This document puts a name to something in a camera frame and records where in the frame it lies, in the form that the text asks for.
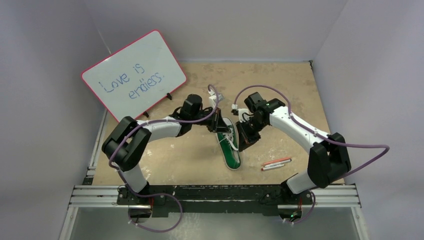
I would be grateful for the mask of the green canvas sneaker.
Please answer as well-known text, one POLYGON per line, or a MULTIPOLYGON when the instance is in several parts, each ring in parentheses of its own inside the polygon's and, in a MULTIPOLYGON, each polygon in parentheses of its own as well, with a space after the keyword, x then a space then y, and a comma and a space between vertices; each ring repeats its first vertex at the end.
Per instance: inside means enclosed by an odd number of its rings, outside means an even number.
POLYGON ((224 123, 229 128, 229 133, 216 133, 215 137, 222 152, 226 167, 232 171, 241 167, 241 157, 239 152, 238 132, 235 124, 230 118, 224 117, 224 123))

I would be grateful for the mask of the white shoelace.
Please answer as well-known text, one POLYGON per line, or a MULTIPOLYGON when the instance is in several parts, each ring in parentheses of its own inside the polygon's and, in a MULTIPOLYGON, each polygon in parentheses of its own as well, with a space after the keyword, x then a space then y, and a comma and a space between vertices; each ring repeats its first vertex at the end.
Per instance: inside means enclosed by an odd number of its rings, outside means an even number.
POLYGON ((226 140, 228 142, 228 144, 230 145, 230 147, 233 151, 239 150, 238 147, 236 146, 236 144, 234 143, 235 138, 234 138, 234 129, 233 128, 230 128, 228 133, 222 134, 222 139, 219 141, 219 143, 224 141, 224 140, 226 140))

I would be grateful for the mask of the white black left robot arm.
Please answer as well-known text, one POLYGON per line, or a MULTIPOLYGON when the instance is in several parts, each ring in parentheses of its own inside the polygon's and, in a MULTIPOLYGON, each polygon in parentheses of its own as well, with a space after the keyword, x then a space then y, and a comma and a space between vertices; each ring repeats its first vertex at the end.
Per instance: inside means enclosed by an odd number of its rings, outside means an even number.
POLYGON ((110 167, 118 171, 127 188, 136 194, 150 196, 149 183, 143 176, 139 162, 148 143, 177 138, 188 133, 193 125, 205 126, 211 133, 229 133, 218 108, 222 94, 209 97, 210 107, 203 107, 203 99, 190 94, 183 105, 162 119, 137 122, 130 116, 124 117, 102 144, 101 150, 107 156, 110 167))

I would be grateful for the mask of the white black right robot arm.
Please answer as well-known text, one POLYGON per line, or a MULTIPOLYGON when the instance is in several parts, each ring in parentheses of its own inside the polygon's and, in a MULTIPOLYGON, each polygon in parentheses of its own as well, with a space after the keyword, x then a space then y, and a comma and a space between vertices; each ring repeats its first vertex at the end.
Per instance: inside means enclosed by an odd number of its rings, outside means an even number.
POLYGON ((244 151, 261 138, 260 131, 272 126, 293 139, 308 153, 307 168, 281 183, 281 192, 295 196, 315 187, 326 188, 352 166, 345 139, 339 133, 329 134, 313 128, 302 119, 297 120, 287 103, 274 98, 265 100, 258 93, 250 94, 245 100, 246 109, 252 115, 247 117, 242 108, 232 105, 232 113, 238 115, 236 122, 239 151, 244 151))

